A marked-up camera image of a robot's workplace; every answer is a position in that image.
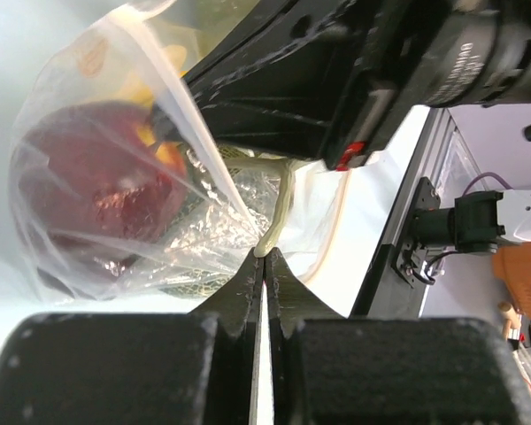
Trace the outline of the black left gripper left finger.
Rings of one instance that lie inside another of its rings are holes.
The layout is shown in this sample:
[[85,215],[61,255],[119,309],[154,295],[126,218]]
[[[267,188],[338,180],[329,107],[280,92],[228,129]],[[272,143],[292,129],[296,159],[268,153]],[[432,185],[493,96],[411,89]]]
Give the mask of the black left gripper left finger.
[[248,424],[265,262],[190,313],[45,313],[0,352],[0,424]]

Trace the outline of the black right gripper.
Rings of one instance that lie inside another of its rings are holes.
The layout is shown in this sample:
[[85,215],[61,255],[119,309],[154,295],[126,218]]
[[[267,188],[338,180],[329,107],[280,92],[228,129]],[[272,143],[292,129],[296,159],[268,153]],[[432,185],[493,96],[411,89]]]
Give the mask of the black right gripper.
[[452,1],[259,1],[186,83],[217,143],[363,166],[422,102],[423,57],[454,15]]

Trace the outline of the green netted fake melon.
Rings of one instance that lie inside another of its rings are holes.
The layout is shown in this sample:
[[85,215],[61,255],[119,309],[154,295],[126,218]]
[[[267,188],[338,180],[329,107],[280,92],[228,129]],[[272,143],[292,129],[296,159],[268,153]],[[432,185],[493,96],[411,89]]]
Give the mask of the green netted fake melon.
[[202,299],[234,276],[262,230],[243,193],[247,172],[232,166],[238,159],[247,159],[246,152],[219,148],[219,157],[227,166],[227,178],[220,181],[234,184],[240,206],[219,189],[219,181],[192,148],[181,146],[180,153],[186,159],[189,181],[202,193],[187,195],[165,233],[165,252],[170,259],[161,267],[162,291],[179,298]]

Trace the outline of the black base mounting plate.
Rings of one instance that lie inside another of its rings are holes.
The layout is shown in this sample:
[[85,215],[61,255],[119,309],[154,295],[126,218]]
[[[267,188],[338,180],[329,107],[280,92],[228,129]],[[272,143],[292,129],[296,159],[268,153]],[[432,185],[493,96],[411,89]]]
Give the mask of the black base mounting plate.
[[390,185],[382,193],[388,205],[350,317],[416,319],[421,315],[428,286],[417,279],[406,282],[393,268],[394,257],[419,180],[426,177],[437,183],[455,129],[448,110],[416,106],[381,152],[375,168],[377,182]]

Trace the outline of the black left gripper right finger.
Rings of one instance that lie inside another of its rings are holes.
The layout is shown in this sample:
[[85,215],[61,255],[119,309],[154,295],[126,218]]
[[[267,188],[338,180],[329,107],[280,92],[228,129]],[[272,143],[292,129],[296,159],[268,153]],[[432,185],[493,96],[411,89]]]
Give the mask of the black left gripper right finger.
[[508,343],[471,318],[344,318],[265,258],[277,424],[531,424]]

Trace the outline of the clear zip top bag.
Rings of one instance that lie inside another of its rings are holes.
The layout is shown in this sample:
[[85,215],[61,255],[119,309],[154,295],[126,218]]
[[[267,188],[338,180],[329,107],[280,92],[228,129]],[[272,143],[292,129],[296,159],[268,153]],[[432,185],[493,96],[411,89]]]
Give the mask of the clear zip top bag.
[[32,290],[205,298],[280,248],[314,276],[361,141],[369,1],[129,1],[39,73],[9,206]]

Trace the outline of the wooden mallet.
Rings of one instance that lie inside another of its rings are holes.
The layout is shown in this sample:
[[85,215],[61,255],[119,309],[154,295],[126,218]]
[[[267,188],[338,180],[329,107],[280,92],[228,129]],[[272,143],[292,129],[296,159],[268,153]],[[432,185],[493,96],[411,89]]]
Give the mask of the wooden mallet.
[[504,318],[502,335],[506,340],[519,340],[521,330],[521,315],[517,313],[509,302],[500,302],[498,310]]

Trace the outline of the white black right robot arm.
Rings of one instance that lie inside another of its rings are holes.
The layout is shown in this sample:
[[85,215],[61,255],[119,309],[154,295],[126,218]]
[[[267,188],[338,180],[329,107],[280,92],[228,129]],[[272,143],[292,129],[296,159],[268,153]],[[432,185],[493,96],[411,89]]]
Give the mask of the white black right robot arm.
[[331,171],[384,150],[413,106],[531,104],[531,1],[259,1],[186,74],[218,143]]

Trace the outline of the dark red fake apple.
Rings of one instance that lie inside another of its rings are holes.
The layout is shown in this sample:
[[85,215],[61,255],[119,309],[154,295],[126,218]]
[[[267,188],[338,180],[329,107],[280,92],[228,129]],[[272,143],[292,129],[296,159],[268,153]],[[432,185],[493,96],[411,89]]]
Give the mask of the dark red fake apple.
[[187,168],[177,143],[156,143],[150,109],[101,101],[61,108],[16,147],[19,186],[53,246],[113,280],[157,242],[185,203]]

